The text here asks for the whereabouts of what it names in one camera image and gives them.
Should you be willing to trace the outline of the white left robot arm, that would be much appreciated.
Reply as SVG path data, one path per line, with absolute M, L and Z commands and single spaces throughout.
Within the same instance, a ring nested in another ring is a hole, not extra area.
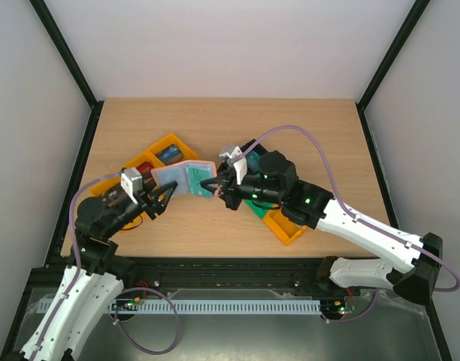
M 149 186 L 141 177 L 120 176 L 130 205 L 122 211 L 108 208 L 98 197 L 80 202 L 89 182 L 75 193 L 69 208 L 71 257 L 56 295 L 37 329 L 19 351 L 7 360 L 77 360 L 98 321 L 110 303 L 132 293 L 134 263 L 116 254 L 111 237 L 141 213 L 151 218 L 162 214 L 177 183 Z

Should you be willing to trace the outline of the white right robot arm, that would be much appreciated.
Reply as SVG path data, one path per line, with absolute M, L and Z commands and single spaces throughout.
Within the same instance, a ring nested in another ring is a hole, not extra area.
M 335 194 L 301 180 L 295 164 L 278 151 L 261 156 L 258 168 L 249 174 L 246 161 L 239 160 L 201 186 L 234 211 L 243 200 L 272 204 L 298 226 L 337 235 L 372 252 L 372 259 L 327 259 L 317 276 L 323 293 L 370 287 L 393 290 L 417 305 L 431 301 L 443 252 L 440 236 L 405 233 L 349 208 Z

